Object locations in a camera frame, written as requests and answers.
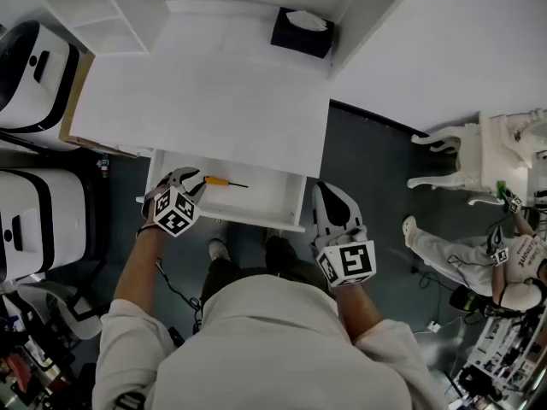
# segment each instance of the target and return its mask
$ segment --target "white drawer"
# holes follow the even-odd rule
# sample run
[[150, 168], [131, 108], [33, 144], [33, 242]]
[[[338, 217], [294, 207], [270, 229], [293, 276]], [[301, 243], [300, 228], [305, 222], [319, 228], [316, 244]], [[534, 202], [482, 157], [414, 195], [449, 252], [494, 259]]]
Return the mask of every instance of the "white drawer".
[[208, 185], [198, 204], [202, 216], [287, 231], [305, 231], [299, 225], [305, 176], [154, 149], [145, 192], [150, 191], [167, 173], [180, 167], [195, 167], [203, 176], [216, 176], [249, 186]]

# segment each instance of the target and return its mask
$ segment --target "gray floor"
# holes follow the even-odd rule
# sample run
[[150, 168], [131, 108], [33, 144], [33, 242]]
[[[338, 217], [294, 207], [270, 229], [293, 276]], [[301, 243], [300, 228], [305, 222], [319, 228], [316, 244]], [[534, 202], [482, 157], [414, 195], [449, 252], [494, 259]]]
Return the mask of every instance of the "gray floor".
[[[429, 152], [410, 143], [410, 135], [365, 120], [338, 109], [331, 109], [321, 167], [321, 179], [330, 182], [354, 197], [361, 206], [369, 237], [375, 241], [378, 273], [365, 283], [365, 288], [387, 318], [402, 320], [412, 330], [422, 331], [437, 314], [439, 289], [436, 284], [421, 290], [420, 276], [410, 269], [427, 268], [404, 246], [401, 223], [413, 214], [420, 227], [448, 239], [483, 235], [487, 226], [503, 217], [498, 207], [466, 204], [464, 191], [431, 190], [423, 186], [406, 187], [409, 177], [430, 173], [449, 173], [454, 158]], [[134, 240], [135, 231], [143, 223], [135, 196], [142, 194], [148, 160], [114, 158], [111, 163], [112, 225], [109, 264], [93, 285], [90, 298], [108, 302], [113, 294]], [[305, 234], [290, 234], [292, 244], [301, 257], [311, 260], [309, 243], [314, 234], [311, 223], [311, 189], [309, 179], [304, 199], [302, 224]], [[207, 272], [208, 240], [227, 238], [232, 257], [242, 267], [263, 265], [262, 229], [254, 226], [217, 223], [200, 219], [182, 237], [172, 240], [164, 256], [164, 267], [173, 285], [187, 296], [199, 296]], [[66, 283], [81, 280], [92, 269], [91, 263], [65, 266], [51, 277]], [[450, 281], [445, 283], [455, 286]], [[441, 290], [441, 324], [460, 314], [448, 304], [450, 293]], [[165, 325], [175, 326], [183, 337], [191, 334], [192, 311], [170, 292], [158, 276], [156, 281], [156, 317]], [[468, 336], [473, 341], [475, 330]], [[447, 337], [452, 339], [457, 329]]]

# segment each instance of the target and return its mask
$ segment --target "tissue box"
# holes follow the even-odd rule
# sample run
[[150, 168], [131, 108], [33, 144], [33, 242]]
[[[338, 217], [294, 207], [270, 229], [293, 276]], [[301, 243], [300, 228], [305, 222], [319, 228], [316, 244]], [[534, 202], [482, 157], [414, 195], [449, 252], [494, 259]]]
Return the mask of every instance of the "tissue box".
[[324, 58], [332, 46], [334, 23], [326, 20], [325, 31], [309, 31], [291, 24], [287, 18], [287, 14], [290, 12], [294, 12], [294, 10], [279, 8], [277, 20], [273, 27], [271, 44]]

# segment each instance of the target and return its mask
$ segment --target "white pants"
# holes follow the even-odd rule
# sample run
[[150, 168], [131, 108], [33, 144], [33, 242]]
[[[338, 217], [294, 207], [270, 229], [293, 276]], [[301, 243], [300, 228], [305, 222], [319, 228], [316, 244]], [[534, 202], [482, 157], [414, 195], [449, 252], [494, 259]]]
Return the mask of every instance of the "white pants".
[[492, 296], [492, 267], [473, 265], [491, 264], [491, 258], [486, 253], [486, 237], [464, 238], [451, 243], [416, 228], [410, 234], [409, 243], [410, 248], [428, 266], [446, 278], [465, 285], [479, 295]]

